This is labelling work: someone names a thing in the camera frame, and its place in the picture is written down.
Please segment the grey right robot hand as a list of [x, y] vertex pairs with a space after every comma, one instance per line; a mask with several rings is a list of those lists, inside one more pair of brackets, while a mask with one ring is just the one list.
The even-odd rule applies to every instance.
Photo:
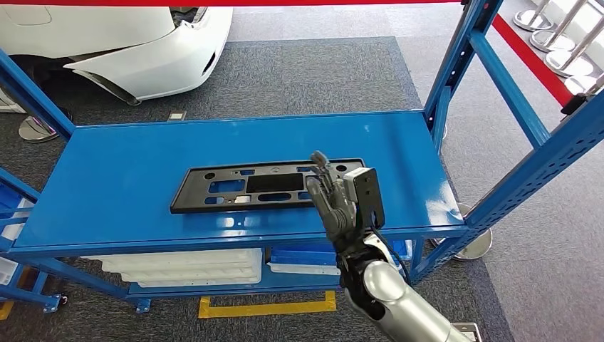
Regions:
[[312, 152], [313, 176], [306, 180], [306, 189], [321, 217], [326, 236], [337, 252], [354, 245], [360, 238], [357, 228], [357, 207], [349, 198], [343, 176], [319, 150]]

